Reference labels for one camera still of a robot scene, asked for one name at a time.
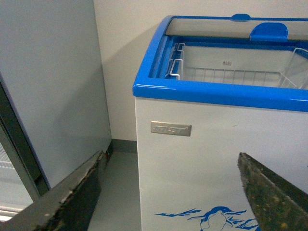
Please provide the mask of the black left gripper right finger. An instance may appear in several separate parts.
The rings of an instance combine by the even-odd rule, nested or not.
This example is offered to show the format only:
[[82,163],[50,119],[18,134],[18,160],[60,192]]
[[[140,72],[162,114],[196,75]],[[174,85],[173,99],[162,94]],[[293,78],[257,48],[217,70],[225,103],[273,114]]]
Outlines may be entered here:
[[238,169],[246,198],[262,231],[306,231],[308,194],[248,155]]

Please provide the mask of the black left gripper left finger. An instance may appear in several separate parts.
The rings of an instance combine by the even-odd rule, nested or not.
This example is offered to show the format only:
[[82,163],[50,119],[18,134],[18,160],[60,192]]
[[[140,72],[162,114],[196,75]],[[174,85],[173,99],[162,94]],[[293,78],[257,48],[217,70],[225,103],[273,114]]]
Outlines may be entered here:
[[97,152],[33,204],[1,224],[2,231],[86,231],[101,193]]

